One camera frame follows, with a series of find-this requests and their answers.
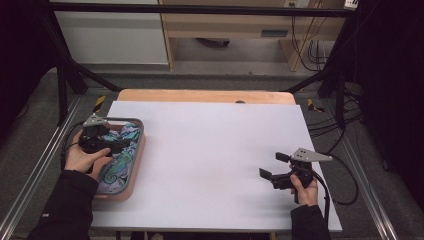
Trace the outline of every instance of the floor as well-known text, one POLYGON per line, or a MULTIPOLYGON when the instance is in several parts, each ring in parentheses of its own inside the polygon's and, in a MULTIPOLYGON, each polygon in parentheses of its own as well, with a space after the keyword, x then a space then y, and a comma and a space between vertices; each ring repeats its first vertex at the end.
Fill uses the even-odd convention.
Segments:
MULTIPOLYGON (((321 46, 325 47, 321 48, 320 56, 327 56, 331 43, 321 46)), ((143 74, 122 71, 102 73, 99 70, 99 75, 124 88, 279 91, 314 74, 303 67, 297 72, 288 71, 286 59, 280 53, 276 41, 231 39, 230 45, 223 47, 219 43, 187 39, 179 43, 178 57, 172 72, 155 69, 144 71, 143 74)), ((310 68, 317 67, 313 63, 307 64, 310 68)), ((105 94, 107 99, 100 112, 104 115, 117 97, 117 93, 106 91, 90 80, 87 80, 87 85, 90 90, 86 96, 82 96, 75 108, 75 117, 70 122, 86 118, 99 94, 105 94)), ((334 98, 319 99, 317 87, 319 83, 295 94, 310 129, 315 150, 326 152, 338 143, 331 153, 340 157, 341 162, 349 168, 360 190, 353 204, 335 205, 343 231, 332 233, 332 237, 424 239, 424 214, 414 203, 400 177, 384 170, 383 160, 368 134, 366 122, 362 121, 356 101, 348 97, 345 100, 345 119, 350 119, 350 123, 338 142, 342 135, 338 128, 325 133, 335 126, 332 125, 335 124, 332 119, 334 98), (312 99, 315 107, 323 108, 324 111, 309 110, 308 99, 312 99)), ((347 88, 360 92, 359 87, 353 83, 349 83, 347 88)), ((70 106, 73 106, 72 99, 75 97, 81 96, 69 92, 70 106)), ((57 98, 56 75, 46 74, 31 96, 25 108, 27 111, 23 110, 10 134, 1 142, 0 175, 5 180, 0 182, 0 188, 5 194, 0 195, 0 218, 9 219, 9 223, 12 223, 14 231, 10 239, 22 239, 36 224, 38 214, 59 174, 58 151, 55 151, 58 146, 49 143, 58 131, 57 98), (43 165, 40 162, 43 162, 41 160, 45 156, 43 151, 46 146, 50 146, 53 151, 43 165), (34 175, 38 175, 38 180, 27 182, 34 175), (19 195, 21 189, 31 190, 19 195), (17 206, 16 199, 24 200, 23 204, 17 206), (16 209, 19 211, 13 212, 11 216, 11 211, 16 209)), ((355 196, 355 184, 344 165, 339 161, 321 164, 332 198, 338 202, 349 202, 355 196)), ((123 237, 129 236, 127 232, 122 234, 123 237)), ((115 232, 92 230, 90 236, 93 239, 114 239, 115 232)), ((278 233, 277 237, 290 239, 290 233, 278 233)))

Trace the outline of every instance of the black cable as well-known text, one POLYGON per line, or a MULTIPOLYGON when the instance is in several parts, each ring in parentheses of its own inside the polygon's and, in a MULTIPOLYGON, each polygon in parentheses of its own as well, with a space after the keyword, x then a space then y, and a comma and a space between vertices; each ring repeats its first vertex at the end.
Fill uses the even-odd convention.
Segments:
MULTIPOLYGON (((357 120, 360 116, 362 116, 362 113, 359 113, 359 114, 355 115, 352 118, 347 118, 347 119, 345 119, 345 123, 350 123, 350 122, 352 122, 354 120, 357 120)), ((327 119, 325 121, 322 121, 321 123, 327 122, 327 121, 332 120, 332 119, 334 119, 334 117, 333 118, 329 118, 329 119, 327 119)), ((338 123, 333 123, 333 124, 329 124, 329 125, 326 125, 326 126, 323 126, 323 127, 317 127, 317 128, 308 129, 308 131, 309 132, 313 132, 313 131, 324 130, 324 129, 327 129, 327 128, 338 127, 338 126, 339 126, 338 123)))
POLYGON ((324 199, 325 199, 324 220, 325 220, 325 222, 327 223, 327 226, 328 226, 328 219, 329 219, 329 215, 330 215, 330 194, 328 192, 327 185, 325 185, 325 182, 321 178, 321 176, 318 173, 314 172, 314 171, 312 171, 312 174, 318 180, 318 182, 320 182, 321 185, 324 187, 324 191, 325 191, 325 197, 324 197, 324 199))
MULTIPOLYGON (((356 116, 356 117, 354 117, 354 118, 348 119, 347 121, 345 120, 345 124, 349 124, 349 123, 351 123, 351 122, 353 122, 353 121, 355 121, 355 120, 359 120, 359 119, 360 119, 360 117, 361 117, 361 114, 359 114, 358 116, 356 116)), ((315 137, 322 136, 322 135, 327 134, 327 133, 329 133, 329 132, 331 132, 331 131, 333 131, 333 130, 338 129, 339 127, 340 127, 340 126, 339 126, 338 124, 334 124, 334 127, 330 128, 330 129, 327 129, 327 130, 326 130, 326 131, 324 131, 324 132, 319 132, 319 133, 312 134, 312 135, 311 135, 311 138, 315 138, 315 137)))
POLYGON ((79 126, 82 125, 84 123, 84 121, 81 122, 77 122, 76 124, 74 124, 71 127, 71 130, 69 130, 68 134, 66 135, 66 137, 63 139, 63 143, 62 143, 62 151, 60 152, 60 167, 61 170, 63 170, 65 168, 65 164, 66 164, 66 151, 69 149, 69 147, 67 148, 66 145, 68 144, 68 139, 69 136, 71 135, 72 131, 74 131, 74 129, 79 126))
POLYGON ((343 136, 344 136, 344 133, 346 132, 346 129, 343 129, 342 130, 342 134, 340 134, 340 137, 339 137, 339 139, 336 141, 336 143, 325 153, 325 155, 329 155, 333 150, 334 150, 334 148, 336 148, 337 147, 337 145, 340 143, 340 141, 342 140, 342 138, 343 138, 343 136))
MULTIPOLYGON (((349 109, 349 110, 345 111, 344 113, 348 113, 348 112, 355 111, 355 110, 359 110, 359 109, 360 109, 360 108, 349 109)), ((307 126, 308 126, 308 127, 310 127, 310 126, 314 126, 314 125, 323 124, 323 123, 328 122, 328 121, 331 121, 332 119, 335 119, 335 118, 336 118, 336 117, 332 117, 332 118, 329 118, 329 119, 324 120, 324 121, 321 121, 321 122, 317 122, 317 123, 310 123, 310 124, 307 124, 307 126)))
POLYGON ((29 105, 28 105, 28 103, 25 105, 25 110, 24 110, 24 112, 21 114, 21 115, 19 115, 19 116, 17 116, 16 118, 15 118, 15 121, 16 120, 18 120, 18 119, 20 119, 20 118, 22 118, 23 116, 25 116, 27 113, 28 113, 28 110, 29 110, 29 105))
POLYGON ((295 16, 292 16, 292 45, 293 45, 294 51, 299 56, 300 62, 302 63, 302 65, 303 65, 304 68, 306 68, 309 71, 317 72, 318 70, 314 70, 314 69, 311 69, 311 68, 307 67, 306 64, 305 64, 305 62, 303 62, 303 58, 302 58, 302 56, 300 54, 299 45, 297 44, 297 40, 296 40, 296 36, 295 36, 295 32, 294 32, 295 23, 296 23, 295 16))
POLYGON ((353 183, 355 184, 355 195, 353 197, 352 200, 348 201, 348 202, 340 202, 340 201, 336 201, 333 199, 333 202, 339 205, 343 205, 343 206, 349 206, 352 205, 356 202, 356 200, 358 200, 358 196, 359 196, 359 185, 358 182, 356 181, 356 178, 353 176, 352 171, 350 170, 350 168, 347 166, 347 164, 345 162, 343 162, 339 157, 337 157, 334 154, 328 154, 329 156, 331 156, 333 159, 336 159, 336 161, 338 161, 339 163, 341 163, 343 165, 343 167, 347 170, 347 172, 349 173, 349 175, 352 177, 353 183))

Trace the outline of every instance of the wall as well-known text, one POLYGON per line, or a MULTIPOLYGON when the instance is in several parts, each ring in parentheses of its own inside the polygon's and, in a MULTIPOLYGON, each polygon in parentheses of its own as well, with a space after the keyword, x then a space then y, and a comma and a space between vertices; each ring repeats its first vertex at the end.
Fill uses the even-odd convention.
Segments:
MULTIPOLYGON (((52 0, 52 2, 157 4, 156 0, 52 0)), ((56 12, 79 63, 168 64, 159 14, 56 12)))

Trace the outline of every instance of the gray carpet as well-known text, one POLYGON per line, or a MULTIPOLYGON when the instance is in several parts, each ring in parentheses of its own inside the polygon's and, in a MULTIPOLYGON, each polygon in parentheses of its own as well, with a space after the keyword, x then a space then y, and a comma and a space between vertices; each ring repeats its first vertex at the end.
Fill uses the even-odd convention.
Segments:
MULTIPOLYGON (((218 76, 218 75, 108 75, 108 79, 124 88, 150 89, 221 89, 221 90, 267 90, 278 91, 292 86, 301 80, 299 78, 281 78, 275 76, 218 76)), ((88 82, 91 87, 97 84, 88 82)), ((329 110, 326 112, 309 111, 307 98, 314 96, 296 94, 296 101, 302 106, 307 124, 317 123, 329 119, 329 110)), ((78 108, 74 121, 85 119, 90 115, 98 95, 87 94, 78 108)), ((109 93, 100 114, 106 115, 110 104, 117 97, 117 93, 109 93)), ((0 175, 3 181, 0 188, 0 217, 3 218, 20 189, 25 184, 38 158, 43 153, 50 137, 56 129, 58 120, 56 76, 46 75, 28 102, 28 112, 15 121, 11 131, 4 136, 0 145, 0 175)), ((399 239, 424 239, 424 214, 417 207, 398 175, 384 171, 382 160, 372 138, 363 123, 355 121, 349 124, 344 138, 349 139, 355 152, 360 156, 361 164, 366 170, 370 184, 374 186, 376 195, 382 202, 399 239)), ((338 139, 336 131, 313 138, 317 151, 327 151, 338 139)), ((333 153, 342 160, 346 153, 341 146, 333 153)), ((354 194, 354 185, 345 168, 338 162, 321 164, 324 176, 332 197, 338 201, 349 201, 354 194)), ((36 224, 38 214, 48 198, 59 174, 58 153, 47 168, 39 187, 28 204, 19 221, 15 234, 25 235, 36 224)), ((333 233, 337 239, 381 239, 374 220, 364 202, 362 195, 350 206, 338 206, 336 211, 342 223, 343 231, 333 233)), ((112 231, 90 232, 91 236, 114 236, 112 231)), ((280 239, 288 239, 289 233, 278 235, 280 239)))

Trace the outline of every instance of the black pole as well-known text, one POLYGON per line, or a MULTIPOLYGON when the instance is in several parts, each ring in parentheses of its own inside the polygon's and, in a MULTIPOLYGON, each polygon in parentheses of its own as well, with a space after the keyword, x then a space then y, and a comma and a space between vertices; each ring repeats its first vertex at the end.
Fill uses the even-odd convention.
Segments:
POLYGON ((177 13, 217 15, 299 16, 348 18, 352 11, 344 9, 275 8, 242 6, 197 6, 156 4, 99 4, 99 3, 45 3, 42 7, 51 11, 66 12, 115 12, 115 13, 177 13))

